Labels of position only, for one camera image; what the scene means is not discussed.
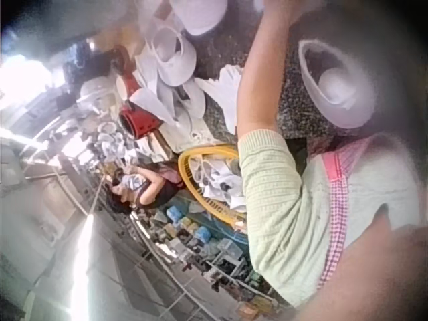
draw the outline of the plastic basket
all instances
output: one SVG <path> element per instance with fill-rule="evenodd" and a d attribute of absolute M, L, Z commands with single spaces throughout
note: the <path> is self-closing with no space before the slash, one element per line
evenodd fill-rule
<path fill-rule="evenodd" d="M 234 225 L 236 221 L 245 219 L 246 213 L 239 213 L 230 209 L 226 204 L 203 196 L 202 188 L 193 180 L 189 166 L 189 159 L 193 156 L 219 155 L 227 158 L 239 159 L 238 152 L 229 145 L 210 146 L 186 150 L 179 157 L 179 170 L 187 188 L 200 204 L 212 215 L 223 222 Z"/>

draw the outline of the granite countertop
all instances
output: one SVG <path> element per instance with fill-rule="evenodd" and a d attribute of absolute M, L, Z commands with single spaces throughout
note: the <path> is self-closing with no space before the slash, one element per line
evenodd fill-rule
<path fill-rule="evenodd" d="M 229 1 L 226 16 L 215 29 L 199 37 L 187 35 L 197 52 L 195 76 L 204 79 L 218 78 L 220 69 L 226 64 L 243 67 L 260 19 L 261 14 L 253 8 L 253 0 Z M 333 136 L 336 133 L 335 127 L 319 113 L 304 87 L 295 33 L 292 27 L 285 70 L 286 81 L 280 98 L 279 127 L 285 139 Z M 206 96 L 204 120 L 211 133 L 216 139 L 236 144 L 236 136 L 226 129 L 222 109 L 211 97 Z"/>

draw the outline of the blue object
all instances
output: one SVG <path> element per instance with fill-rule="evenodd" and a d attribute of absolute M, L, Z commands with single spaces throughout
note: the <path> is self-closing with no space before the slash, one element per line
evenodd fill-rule
<path fill-rule="evenodd" d="M 180 212 L 178 207 L 171 206 L 169 209 L 167 209 L 167 216 L 174 223 L 178 223 L 178 221 L 180 221 L 181 217 L 183 217 L 183 214 Z"/>
<path fill-rule="evenodd" d="M 196 230 L 195 238 L 204 244 L 208 244 L 209 240 L 211 239 L 211 232 L 205 226 L 201 226 Z"/>

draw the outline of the white hat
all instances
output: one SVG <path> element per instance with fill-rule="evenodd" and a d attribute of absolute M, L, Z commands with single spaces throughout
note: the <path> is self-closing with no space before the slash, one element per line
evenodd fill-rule
<path fill-rule="evenodd" d="M 180 51 L 175 51 L 176 41 Z M 151 41 L 162 81 L 172 87 L 184 84 L 196 67 L 195 48 L 180 33 L 167 25 L 160 27 Z"/>
<path fill-rule="evenodd" d="M 312 77 L 306 52 L 327 52 L 343 65 L 324 71 L 318 83 Z M 319 40 L 299 42 L 302 79 L 315 106 L 331 123 L 341 128 L 364 125 L 375 110 L 375 92 L 366 70 L 352 57 Z"/>

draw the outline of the bright light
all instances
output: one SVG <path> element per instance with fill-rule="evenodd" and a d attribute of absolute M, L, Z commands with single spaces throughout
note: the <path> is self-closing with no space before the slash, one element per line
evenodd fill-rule
<path fill-rule="evenodd" d="M 61 163 L 60 163 L 60 161 L 58 160 L 58 157 L 57 157 L 57 156 L 53 157 L 49 162 L 47 162 L 47 164 L 48 164 L 49 166 L 61 167 Z"/>
<path fill-rule="evenodd" d="M 10 140 L 14 140 L 15 142 L 18 142 L 19 144 L 31 146 L 31 147 L 37 148 L 38 150 L 47 150 L 47 146 L 49 144 L 47 141 L 41 143 L 41 142 L 38 142 L 38 141 L 33 140 L 31 138 L 28 138 L 28 137 L 24 137 L 21 135 L 15 135 L 10 130 L 4 129 L 4 128 L 0 128 L 0 137 L 10 139 Z"/>
<path fill-rule="evenodd" d="M 94 51 L 96 49 L 95 43 L 92 40 L 88 41 L 88 45 L 89 45 L 89 48 L 91 49 L 91 51 Z"/>
<path fill-rule="evenodd" d="M 85 150 L 79 157 L 79 164 L 83 165 L 94 158 L 94 154 L 90 150 Z"/>
<path fill-rule="evenodd" d="M 136 220 L 138 220 L 138 215 L 137 215 L 134 211 L 132 211 L 132 212 L 131 212 L 131 215 L 132 215 Z"/>
<path fill-rule="evenodd" d="M 23 55 L 8 58 L 0 68 L 0 89 L 11 103 L 28 102 L 52 85 L 50 71 L 35 60 L 27 60 Z"/>
<path fill-rule="evenodd" d="M 88 270 L 89 244 L 92 236 L 92 226 L 94 224 L 93 214 L 86 217 L 82 234 L 78 240 L 78 252 L 73 265 L 73 288 L 71 302 L 72 321 L 89 321 L 88 309 Z"/>
<path fill-rule="evenodd" d="M 70 158 L 75 158 L 86 149 L 86 143 L 82 142 L 81 132 L 76 133 L 70 141 L 64 146 L 62 152 Z"/>
<path fill-rule="evenodd" d="M 166 244 L 160 244 L 160 243 L 156 243 L 156 246 L 161 249 L 165 254 L 167 254 L 168 256 L 171 256 L 175 259 L 178 258 L 178 256 L 176 255 L 176 253 L 172 252 L 169 247 Z"/>

